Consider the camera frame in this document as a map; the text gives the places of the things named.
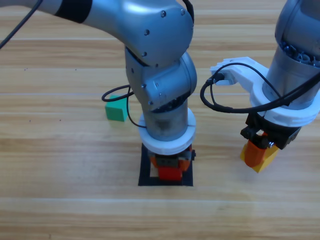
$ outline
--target orange block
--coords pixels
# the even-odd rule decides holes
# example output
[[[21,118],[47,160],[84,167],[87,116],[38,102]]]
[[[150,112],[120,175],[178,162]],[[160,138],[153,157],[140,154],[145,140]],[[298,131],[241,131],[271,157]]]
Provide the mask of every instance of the orange block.
[[[271,148],[261,149],[252,145],[254,144],[251,141],[244,145],[241,159],[257,173],[260,173],[272,163],[279,152],[279,148],[274,145]]]

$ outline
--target wooden floor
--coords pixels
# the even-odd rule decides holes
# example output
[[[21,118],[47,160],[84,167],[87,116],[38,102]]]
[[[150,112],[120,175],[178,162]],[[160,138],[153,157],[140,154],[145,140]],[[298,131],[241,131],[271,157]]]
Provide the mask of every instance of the wooden floor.
[[[193,1],[194,187],[138,187],[138,129],[107,121],[101,101],[127,83],[123,45],[37,12],[0,51],[0,239],[319,240],[320,120],[257,174],[240,160],[246,115],[213,112],[199,97],[223,58],[270,65],[284,3]],[[26,13],[0,8],[0,38]],[[248,105],[238,85],[215,92],[224,105]]]

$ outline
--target green block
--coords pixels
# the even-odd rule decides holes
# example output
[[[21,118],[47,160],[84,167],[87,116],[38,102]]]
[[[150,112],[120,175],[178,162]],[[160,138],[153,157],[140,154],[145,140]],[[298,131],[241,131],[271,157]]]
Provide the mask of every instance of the green block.
[[[110,99],[114,99],[120,96],[112,95]],[[121,99],[118,101],[107,102],[105,105],[106,117],[112,121],[125,122],[128,117],[127,113],[127,99]]]

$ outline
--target silver robotic arm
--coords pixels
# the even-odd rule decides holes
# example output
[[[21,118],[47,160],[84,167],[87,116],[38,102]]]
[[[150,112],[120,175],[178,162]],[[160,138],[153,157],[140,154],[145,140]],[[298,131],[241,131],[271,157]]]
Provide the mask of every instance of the silver robotic arm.
[[[32,8],[37,0],[0,0]],[[39,10],[105,31],[125,48],[126,74],[141,103],[147,132],[179,139],[188,128],[187,98],[197,85],[186,52],[193,18],[175,0],[43,0]]]

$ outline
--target screw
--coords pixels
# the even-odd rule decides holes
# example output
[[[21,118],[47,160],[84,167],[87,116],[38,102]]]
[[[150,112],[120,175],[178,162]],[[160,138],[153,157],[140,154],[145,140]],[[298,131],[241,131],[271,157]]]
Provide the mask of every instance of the screw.
[[[269,142],[269,144],[268,144],[268,148],[272,148],[274,145],[275,145],[275,143],[274,143],[274,142]]]
[[[166,11],[161,11],[161,17],[164,18],[165,16],[167,16]]]

